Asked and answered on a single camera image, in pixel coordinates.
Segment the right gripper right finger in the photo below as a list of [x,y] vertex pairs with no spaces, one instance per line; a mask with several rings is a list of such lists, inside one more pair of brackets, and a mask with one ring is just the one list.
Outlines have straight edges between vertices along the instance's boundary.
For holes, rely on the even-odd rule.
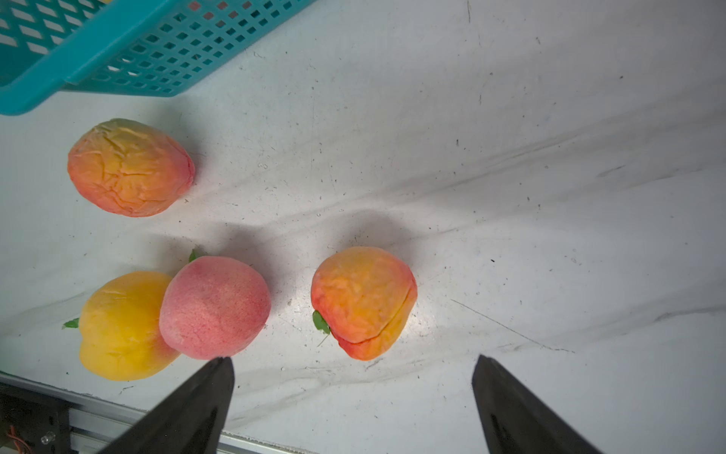
[[600,454],[495,359],[478,357],[472,387],[489,452]]

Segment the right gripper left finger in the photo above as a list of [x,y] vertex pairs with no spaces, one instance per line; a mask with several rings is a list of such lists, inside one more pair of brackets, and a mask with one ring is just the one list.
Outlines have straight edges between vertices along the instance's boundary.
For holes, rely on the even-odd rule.
[[233,391],[232,360],[213,359],[100,452],[215,453]]

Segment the yellow peach leaf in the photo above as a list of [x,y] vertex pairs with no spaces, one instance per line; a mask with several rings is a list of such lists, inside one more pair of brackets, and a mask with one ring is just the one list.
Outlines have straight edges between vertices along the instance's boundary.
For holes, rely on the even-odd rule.
[[156,375],[179,357],[159,327],[171,280],[162,272],[132,272],[87,300],[79,317],[79,360],[89,372],[111,381],[134,381]]

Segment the pink peach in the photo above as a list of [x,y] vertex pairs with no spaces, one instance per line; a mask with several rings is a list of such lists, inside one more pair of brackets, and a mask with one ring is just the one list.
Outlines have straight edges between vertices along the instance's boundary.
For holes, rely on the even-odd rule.
[[270,291],[259,272],[230,257],[204,255],[171,280],[159,327],[171,348],[208,361],[246,349],[270,312]]

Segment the orange red peach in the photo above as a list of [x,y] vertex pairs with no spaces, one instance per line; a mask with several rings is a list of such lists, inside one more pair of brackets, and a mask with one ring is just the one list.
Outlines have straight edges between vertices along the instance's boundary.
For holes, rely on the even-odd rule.
[[372,361],[398,340],[417,298],[417,282],[404,261],[379,248],[352,247],[316,270],[313,322],[352,359]]

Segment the teal plastic basket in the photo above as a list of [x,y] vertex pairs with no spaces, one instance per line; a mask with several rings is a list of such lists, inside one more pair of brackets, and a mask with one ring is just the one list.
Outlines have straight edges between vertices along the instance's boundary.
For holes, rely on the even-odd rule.
[[25,114],[59,91],[177,96],[308,5],[4,1],[1,113]]

